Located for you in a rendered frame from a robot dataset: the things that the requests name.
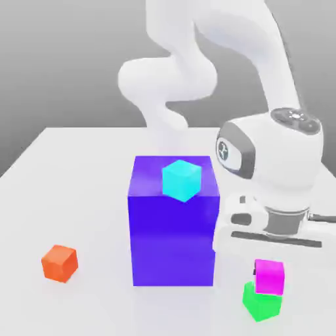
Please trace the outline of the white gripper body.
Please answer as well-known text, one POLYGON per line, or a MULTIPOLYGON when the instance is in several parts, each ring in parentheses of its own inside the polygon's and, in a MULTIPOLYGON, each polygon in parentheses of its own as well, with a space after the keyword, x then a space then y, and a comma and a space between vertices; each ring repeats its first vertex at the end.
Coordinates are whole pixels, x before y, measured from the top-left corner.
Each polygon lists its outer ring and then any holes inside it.
POLYGON ((336 224, 305 224, 289 238, 276 238, 248 226, 219 222, 213 249, 222 260, 330 261, 336 258, 336 224))

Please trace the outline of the small magenta cube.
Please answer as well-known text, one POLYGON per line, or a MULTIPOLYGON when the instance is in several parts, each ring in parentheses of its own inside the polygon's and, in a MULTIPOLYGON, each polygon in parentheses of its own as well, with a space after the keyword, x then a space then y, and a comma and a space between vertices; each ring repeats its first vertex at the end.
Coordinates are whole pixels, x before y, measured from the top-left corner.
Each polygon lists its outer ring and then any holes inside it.
POLYGON ((255 276, 256 293, 283 295, 285 283, 283 262, 256 259, 253 275, 255 276))

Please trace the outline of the small green cube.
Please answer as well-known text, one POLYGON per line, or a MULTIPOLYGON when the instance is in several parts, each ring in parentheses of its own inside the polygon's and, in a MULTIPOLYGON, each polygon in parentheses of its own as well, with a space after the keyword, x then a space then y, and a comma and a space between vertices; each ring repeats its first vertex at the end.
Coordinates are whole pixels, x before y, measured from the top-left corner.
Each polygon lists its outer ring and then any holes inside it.
POLYGON ((242 303, 256 322, 275 317, 282 307, 282 296, 256 293, 255 283, 247 282, 243 287, 242 303))

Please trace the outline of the small cyan cube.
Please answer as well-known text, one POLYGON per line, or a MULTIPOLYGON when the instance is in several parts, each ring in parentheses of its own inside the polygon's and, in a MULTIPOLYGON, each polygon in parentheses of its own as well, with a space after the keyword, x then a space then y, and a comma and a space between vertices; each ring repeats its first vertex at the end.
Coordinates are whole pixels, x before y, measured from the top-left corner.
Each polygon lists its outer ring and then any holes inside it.
POLYGON ((185 203, 201 190, 201 176, 201 166, 176 160, 162 169, 163 195, 185 203))

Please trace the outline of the small orange cube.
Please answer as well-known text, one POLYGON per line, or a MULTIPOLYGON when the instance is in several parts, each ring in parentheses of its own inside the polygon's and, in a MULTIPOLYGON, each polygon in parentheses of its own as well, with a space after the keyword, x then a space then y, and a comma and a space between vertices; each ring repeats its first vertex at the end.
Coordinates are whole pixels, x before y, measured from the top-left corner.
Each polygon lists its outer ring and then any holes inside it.
POLYGON ((54 245, 41 259, 47 279, 66 283, 78 269, 77 251, 70 247, 54 245))

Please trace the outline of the large blue box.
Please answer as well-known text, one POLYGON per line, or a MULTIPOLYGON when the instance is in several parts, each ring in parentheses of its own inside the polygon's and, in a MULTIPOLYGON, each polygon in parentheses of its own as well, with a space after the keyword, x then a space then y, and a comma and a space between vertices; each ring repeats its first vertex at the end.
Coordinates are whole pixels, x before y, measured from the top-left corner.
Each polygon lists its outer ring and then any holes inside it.
POLYGON ((162 192, 162 170, 177 156, 137 156, 127 196, 135 286, 212 286, 213 236, 220 194, 208 156, 182 160, 202 168, 200 191, 187 202, 162 192))

